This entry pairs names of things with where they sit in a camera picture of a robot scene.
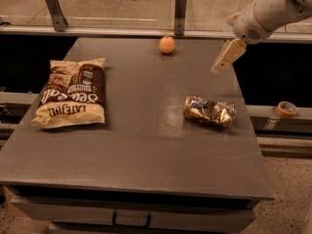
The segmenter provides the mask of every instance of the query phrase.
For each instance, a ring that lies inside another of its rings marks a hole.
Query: brown and yellow chip bag
[[[31,125],[50,129],[105,123],[104,62],[105,58],[51,60],[49,80]]]

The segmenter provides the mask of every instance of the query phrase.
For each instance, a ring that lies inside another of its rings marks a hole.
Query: roll of tape
[[[292,118],[297,113],[297,108],[294,104],[288,101],[281,101],[276,107],[276,113],[281,118]]]

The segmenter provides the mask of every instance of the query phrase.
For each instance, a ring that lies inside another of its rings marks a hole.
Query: table
[[[0,152],[13,204],[53,222],[51,233],[82,233],[81,223],[109,233],[239,233],[259,201],[275,198],[233,69],[210,70],[223,41],[175,39],[167,56],[158,43],[79,38],[66,60],[106,58],[106,124],[31,127],[37,99]],[[234,125],[185,119],[189,95],[234,102]]]

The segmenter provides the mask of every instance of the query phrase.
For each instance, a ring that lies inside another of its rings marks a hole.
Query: drawer handle
[[[112,218],[112,224],[113,226],[123,226],[123,227],[139,227],[139,228],[148,228],[149,227],[149,224],[150,224],[150,218],[151,218],[151,215],[149,214],[147,216],[147,219],[146,219],[146,223],[144,225],[140,225],[140,226],[136,226],[136,225],[129,225],[129,224],[120,224],[120,223],[117,223],[116,219],[117,219],[117,213],[114,213],[113,215],[113,218]]]

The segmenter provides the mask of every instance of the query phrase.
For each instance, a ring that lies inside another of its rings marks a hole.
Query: brown foil package
[[[104,62],[51,60],[49,81],[31,125],[50,129],[104,123]]]
[[[210,101],[198,96],[189,96],[185,100],[184,116],[204,124],[229,128],[234,122],[235,113],[236,106],[232,102]]]

